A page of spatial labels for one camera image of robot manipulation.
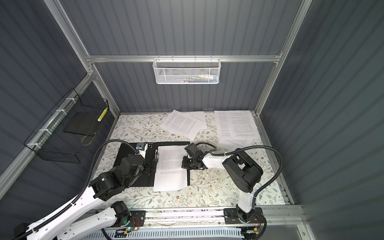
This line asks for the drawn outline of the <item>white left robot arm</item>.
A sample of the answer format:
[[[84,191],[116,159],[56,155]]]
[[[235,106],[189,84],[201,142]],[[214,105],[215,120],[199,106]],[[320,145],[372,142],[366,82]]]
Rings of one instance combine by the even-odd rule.
[[[108,201],[123,190],[131,187],[143,172],[149,171],[158,158],[153,157],[146,166],[145,158],[138,154],[122,158],[119,166],[86,184],[73,199],[52,213],[31,224],[22,223],[15,230],[15,240],[50,240],[80,216],[103,202]]]

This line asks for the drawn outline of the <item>black file folder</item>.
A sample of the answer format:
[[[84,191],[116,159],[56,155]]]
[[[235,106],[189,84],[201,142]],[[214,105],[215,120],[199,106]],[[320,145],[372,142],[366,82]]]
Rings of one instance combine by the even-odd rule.
[[[135,153],[137,143],[130,143],[129,145],[121,144],[114,166],[128,165],[131,169],[124,171],[124,173],[129,173],[129,176],[124,180],[125,187],[152,187],[154,185],[155,174],[150,176],[141,175],[141,167],[144,163],[144,160],[157,158],[158,147],[160,146],[183,146],[189,145],[189,142],[156,142],[156,143],[146,143],[148,144],[148,149],[146,153],[146,158],[137,157]]]

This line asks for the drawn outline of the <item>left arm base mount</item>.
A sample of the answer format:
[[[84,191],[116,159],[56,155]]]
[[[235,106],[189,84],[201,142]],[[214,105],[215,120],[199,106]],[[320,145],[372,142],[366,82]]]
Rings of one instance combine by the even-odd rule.
[[[111,228],[138,228],[144,225],[146,219],[146,211],[130,210],[128,215],[122,215],[117,218],[117,221]]]

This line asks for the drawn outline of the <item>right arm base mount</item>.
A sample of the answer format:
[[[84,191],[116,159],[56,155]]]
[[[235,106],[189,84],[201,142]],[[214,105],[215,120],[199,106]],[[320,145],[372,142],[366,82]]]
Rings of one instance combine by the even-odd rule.
[[[251,209],[249,213],[245,213],[240,208],[225,208],[224,209],[225,223],[233,224],[261,224],[265,223],[265,218],[261,208]]]

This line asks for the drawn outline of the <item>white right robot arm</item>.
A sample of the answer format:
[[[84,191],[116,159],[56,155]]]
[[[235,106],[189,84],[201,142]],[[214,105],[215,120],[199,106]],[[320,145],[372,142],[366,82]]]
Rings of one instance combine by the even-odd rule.
[[[194,144],[185,147],[182,168],[187,170],[225,170],[239,189],[237,208],[242,214],[249,214],[254,208],[254,196],[263,175],[262,168],[246,153],[236,149],[230,153],[203,152]]]

